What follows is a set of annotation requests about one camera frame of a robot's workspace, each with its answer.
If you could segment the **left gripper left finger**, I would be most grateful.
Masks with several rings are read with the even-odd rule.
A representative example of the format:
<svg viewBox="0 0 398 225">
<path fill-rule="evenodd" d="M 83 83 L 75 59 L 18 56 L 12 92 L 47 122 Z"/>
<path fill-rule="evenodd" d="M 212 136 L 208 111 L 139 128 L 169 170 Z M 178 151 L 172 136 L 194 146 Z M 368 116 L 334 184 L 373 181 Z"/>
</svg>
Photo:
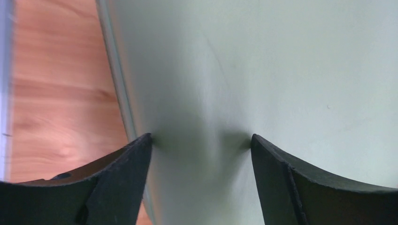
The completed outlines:
<svg viewBox="0 0 398 225">
<path fill-rule="evenodd" d="M 52 179 L 1 182 L 3 225 L 134 225 L 152 155 L 144 134 L 121 149 Z"/>
</svg>

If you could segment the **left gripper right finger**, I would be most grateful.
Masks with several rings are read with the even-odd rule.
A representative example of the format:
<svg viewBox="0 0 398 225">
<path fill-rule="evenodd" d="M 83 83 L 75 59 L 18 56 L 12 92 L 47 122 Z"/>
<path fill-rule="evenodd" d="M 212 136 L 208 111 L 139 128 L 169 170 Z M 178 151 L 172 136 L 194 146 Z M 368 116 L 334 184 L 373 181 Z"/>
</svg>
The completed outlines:
<svg viewBox="0 0 398 225">
<path fill-rule="evenodd" d="M 260 135 L 251 156 L 267 225 L 395 225 L 398 191 L 325 171 Z"/>
</svg>

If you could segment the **green hard-shell suitcase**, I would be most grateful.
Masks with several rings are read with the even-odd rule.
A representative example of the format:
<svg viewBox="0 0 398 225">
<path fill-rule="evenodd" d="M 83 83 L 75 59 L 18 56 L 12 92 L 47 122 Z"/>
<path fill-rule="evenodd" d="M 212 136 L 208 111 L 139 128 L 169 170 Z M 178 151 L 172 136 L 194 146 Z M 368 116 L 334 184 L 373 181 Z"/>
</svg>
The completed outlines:
<svg viewBox="0 0 398 225">
<path fill-rule="evenodd" d="M 99 0 L 130 141 L 153 153 L 154 225 L 295 222 L 257 134 L 327 173 L 398 189 L 395 0 Z"/>
</svg>

